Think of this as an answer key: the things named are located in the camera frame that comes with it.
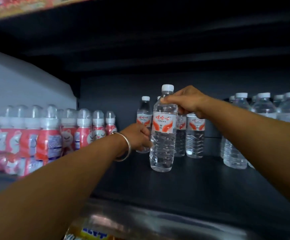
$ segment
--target hand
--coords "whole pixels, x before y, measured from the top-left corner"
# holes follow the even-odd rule
[[[132,146],[132,150],[142,151],[144,147],[151,147],[150,131],[141,124],[131,124],[121,131]]]
[[[172,95],[161,98],[162,104],[177,104],[179,114],[194,112],[197,117],[203,118],[202,105],[210,97],[193,86],[187,86]]]

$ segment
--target person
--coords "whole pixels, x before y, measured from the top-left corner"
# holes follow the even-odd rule
[[[161,98],[180,113],[210,120],[245,158],[290,200],[290,123],[211,98],[193,86]],[[140,124],[121,131],[133,150],[151,147]],[[0,239],[61,239],[110,166],[128,150],[119,134],[61,157],[0,192]]]

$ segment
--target forearm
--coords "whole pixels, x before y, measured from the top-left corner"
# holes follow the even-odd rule
[[[60,239],[112,160],[126,147],[120,135],[105,137],[1,192],[1,238]]]
[[[278,190],[290,199],[290,123],[209,98],[206,118]]]

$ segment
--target white side panel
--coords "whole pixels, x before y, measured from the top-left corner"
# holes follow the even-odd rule
[[[33,104],[75,108],[71,87],[42,69],[0,53],[0,109],[7,105]]]

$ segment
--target bracelet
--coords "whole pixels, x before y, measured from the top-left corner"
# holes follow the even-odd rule
[[[124,136],[123,134],[119,133],[119,132],[112,132],[112,134],[119,134],[121,135],[122,137],[124,137],[124,139],[126,140],[127,142],[127,145],[128,145],[128,153],[126,155],[126,157],[124,157],[123,159],[114,159],[114,161],[124,161],[127,157],[129,157],[129,155],[131,154],[132,152],[132,146],[131,146],[131,143],[129,143],[129,141],[127,140],[126,136]]]

